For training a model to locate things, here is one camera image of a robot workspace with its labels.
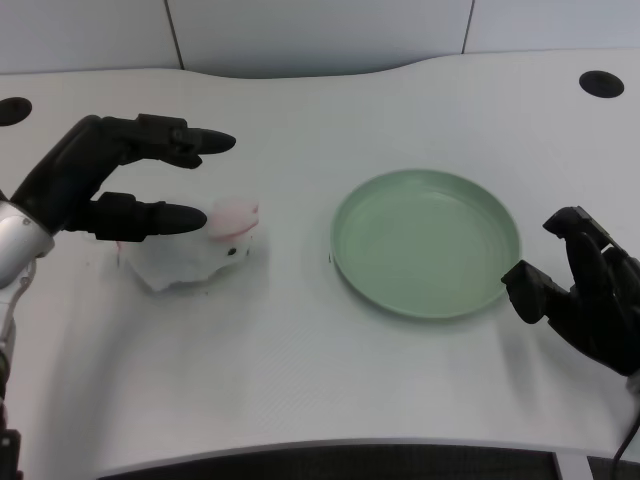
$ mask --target white plush rabbit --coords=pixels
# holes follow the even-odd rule
[[[209,209],[196,202],[179,203],[205,212],[206,225],[194,232],[118,244],[121,258],[154,291],[175,283],[206,280],[220,268],[242,261],[249,254],[251,229],[258,224],[255,201],[224,198]]]

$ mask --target plate rim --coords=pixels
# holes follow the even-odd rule
[[[417,319],[423,319],[423,320],[445,320],[445,319],[451,319],[451,318],[455,318],[455,317],[462,317],[464,315],[469,315],[475,312],[479,312],[481,310],[483,310],[484,308],[488,307],[489,305],[491,305],[493,302],[495,302],[496,300],[498,300],[501,296],[503,296],[506,292],[506,287],[499,289],[495,294],[493,294],[492,296],[490,296],[489,298],[487,298],[483,303],[479,304],[478,306],[475,306],[473,308],[470,309],[466,309],[466,310],[461,310],[458,312],[453,312],[453,313],[447,313],[447,314],[438,314],[438,315],[425,315],[425,314],[419,314],[417,312],[414,311],[410,311],[410,310],[403,310],[402,308],[397,308],[391,305],[387,305],[383,302],[380,302],[378,300],[375,300],[374,298],[372,298],[371,296],[367,295],[365,292],[363,292],[360,288],[358,288],[356,286],[356,284],[353,282],[353,280],[351,278],[349,278],[349,275],[345,272],[344,268],[341,265],[341,260],[340,260],[340,256],[336,255],[336,224],[338,222],[338,216],[340,214],[340,212],[342,211],[342,209],[345,207],[345,205],[347,204],[347,202],[360,190],[362,190],[363,188],[365,188],[366,186],[368,186],[369,184],[373,183],[376,180],[379,180],[382,177],[387,177],[387,176],[391,176],[391,175],[398,175],[398,174],[410,174],[410,173],[420,173],[420,174],[424,174],[424,173],[437,173],[437,174],[443,174],[443,175],[447,175],[450,177],[455,177],[457,179],[463,180],[465,182],[468,182],[470,184],[472,184],[473,186],[475,186],[476,188],[479,188],[480,190],[488,193],[497,203],[498,205],[500,205],[500,207],[502,207],[504,209],[504,211],[507,213],[507,216],[509,218],[509,220],[511,220],[511,223],[513,224],[514,227],[514,231],[516,234],[516,257],[517,258],[522,258],[522,239],[520,238],[520,231],[518,230],[518,224],[515,221],[514,216],[512,215],[511,211],[507,208],[507,206],[497,197],[495,196],[492,192],[490,192],[489,190],[487,190],[486,188],[484,188],[482,185],[478,184],[477,182],[474,182],[473,180],[469,180],[468,178],[462,176],[462,175],[458,175],[456,173],[451,173],[451,172],[447,172],[444,170],[436,170],[436,169],[432,169],[432,168],[407,168],[407,169],[400,169],[400,170],[392,170],[390,172],[386,172],[386,173],[382,173],[379,175],[376,175],[374,177],[369,178],[368,180],[365,180],[364,182],[362,182],[361,184],[359,184],[358,186],[356,186],[353,190],[351,190],[351,192],[349,192],[340,202],[340,204],[338,205],[338,207],[336,208],[335,212],[333,213],[333,218],[331,219],[331,228],[330,228],[330,244],[331,244],[331,257],[333,259],[333,262],[335,263],[336,267],[339,270],[340,275],[342,275],[342,277],[349,283],[349,286],[351,288],[353,288],[356,292],[358,292],[359,295],[362,295],[364,298],[367,299],[367,301],[372,302],[374,305],[378,305],[382,308],[384,308],[385,310],[388,310],[390,312],[393,313],[397,313],[406,317],[411,317],[411,318],[417,318]]]

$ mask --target black floor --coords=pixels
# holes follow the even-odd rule
[[[594,480],[610,460],[589,458]],[[440,445],[302,447],[242,453],[104,477],[103,480],[560,480],[552,453]],[[618,480],[640,479],[623,462]]]

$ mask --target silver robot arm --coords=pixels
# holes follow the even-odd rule
[[[38,222],[8,201],[0,202],[0,393],[11,371],[16,339],[13,311],[36,273],[36,258],[54,246]]]

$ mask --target green plate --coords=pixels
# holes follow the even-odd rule
[[[419,318],[488,305],[520,259],[507,209],[475,183],[432,170],[389,173],[354,190],[333,219],[331,249],[362,295]]]

